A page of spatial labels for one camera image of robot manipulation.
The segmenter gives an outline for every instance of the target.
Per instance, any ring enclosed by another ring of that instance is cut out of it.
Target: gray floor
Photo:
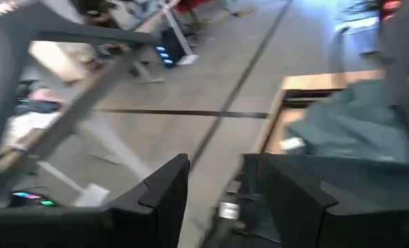
[[[146,110],[222,109],[243,71],[271,29],[284,0],[251,0],[255,12],[228,16],[209,4],[199,12],[212,23],[201,35],[193,65],[167,70],[165,83],[139,85],[130,76],[97,107]],[[268,112],[285,76],[332,72],[329,65],[337,6],[334,1],[294,0],[240,93],[230,105],[235,112]],[[346,70],[377,66],[363,60],[346,40]],[[193,156],[216,117],[151,114],[102,114],[123,140],[151,169],[177,153]],[[209,214],[223,187],[240,166],[241,154],[253,151],[264,119],[223,118],[189,179],[189,199],[179,247],[197,247]],[[79,137],[66,141],[50,158],[51,164],[82,185],[99,183],[117,197],[138,181],[123,166],[85,154]],[[51,185],[59,200],[71,202],[76,193],[40,173],[35,185]]]

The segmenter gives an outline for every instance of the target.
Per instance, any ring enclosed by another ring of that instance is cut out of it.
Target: cable
[[[265,236],[265,235],[263,235],[263,234],[251,233],[251,232],[242,231],[242,230],[238,230],[238,229],[235,229],[234,231],[235,231],[236,233],[238,233],[238,234],[243,235],[243,236],[247,236],[247,237],[255,236],[255,237],[257,237],[257,238],[262,238],[262,239],[267,240],[267,241],[269,241],[269,242],[282,245],[282,242],[281,242],[281,241],[276,240],[276,239],[274,239],[274,238],[269,238],[269,237],[267,237],[267,236]]]

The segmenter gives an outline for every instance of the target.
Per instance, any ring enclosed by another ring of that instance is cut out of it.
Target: black line on floor
[[[269,44],[271,38],[275,34],[275,31],[277,30],[277,27],[281,23],[281,20],[283,19],[284,15],[287,13],[287,10],[289,9],[292,1],[293,0],[287,0],[287,3],[281,9],[280,13],[276,16],[275,20],[272,23],[270,30],[267,32],[266,36],[263,38],[260,46],[255,51],[255,54],[253,55],[252,59],[249,61],[249,64],[247,65],[247,67],[244,69],[243,73],[241,74],[241,77],[238,79],[237,85],[232,90],[227,100],[224,102],[224,105],[222,106],[220,110],[221,112],[227,112],[227,110],[231,107],[232,103],[235,101],[235,98],[240,93],[242,86],[244,85],[244,83],[246,83],[249,75],[252,73],[257,62],[260,60],[260,57],[263,54],[266,46]],[[194,167],[197,164],[197,161],[203,155],[203,152],[205,151],[206,146],[209,144],[209,141],[212,139],[213,135],[216,133],[221,122],[222,122],[222,116],[219,116],[212,123],[212,126],[209,128],[208,132],[205,134],[202,141],[198,145],[198,148],[191,159],[191,171],[194,169]]]
[[[99,112],[117,114],[169,114],[186,116],[221,116],[229,118],[267,118],[269,114],[261,112],[218,112],[200,110],[125,110],[125,109],[97,109]]]

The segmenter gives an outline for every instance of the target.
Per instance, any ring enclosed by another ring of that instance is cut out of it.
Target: wooden desk
[[[259,141],[255,146],[256,152],[268,152],[272,154],[283,154],[280,141],[284,139],[285,127],[287,124],[298,121],[304,118],[304,109],[283,108],[282,101],[287,90],[329,90],[340,89],[339,85],[333,80],[336,74],[315,74],[304,76],[288,76],[284,78],[282,87],[278,90],[272,102],[271,110],[269,111],[269,119],[264,124],[259,137]],[[354,83],[362,79],[382,79],[383,72],[361,71],[347,72],[346,79],[348,83]]]
[[[22,147],[31,147],[36,143],[41,137],[44,130],[33,129],[26,136],[20,138],[18,144]],[[6,171],[10,166],[12,166],[15,161],[19,160],[23,155],[22,151],[15,150],[11,147],[4,147],[1,149],[1,154],[4,154],[0,159],[0,172]]]

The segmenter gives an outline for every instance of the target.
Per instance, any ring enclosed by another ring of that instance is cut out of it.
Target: green cloth
[[[360,81],[312,104],[287,127],[309,154],[409,163],[409,140],[383,81]]]

